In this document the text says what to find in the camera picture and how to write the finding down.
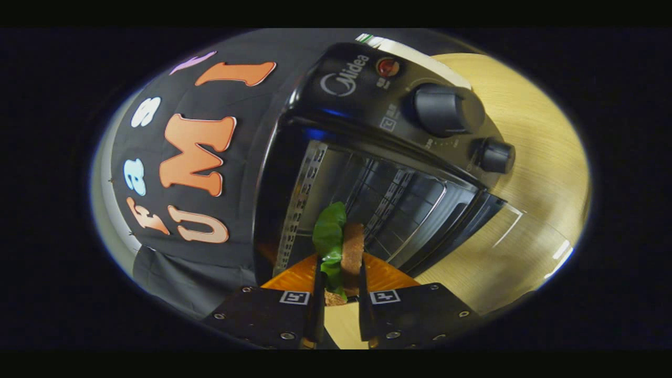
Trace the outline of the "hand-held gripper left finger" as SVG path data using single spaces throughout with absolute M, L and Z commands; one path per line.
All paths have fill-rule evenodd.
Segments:
M 261 287 L 240 287 L 202 323 L 251 348 L 315 349 L 324 332 L 325 281 L 312 254 Z

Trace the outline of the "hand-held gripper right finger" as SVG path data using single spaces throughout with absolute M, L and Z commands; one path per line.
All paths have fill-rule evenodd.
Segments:
M 359 325 L 369 349 L 434 349 L 481 325 L 481 316 L 442 283 L 419 283 L 363 254 Z

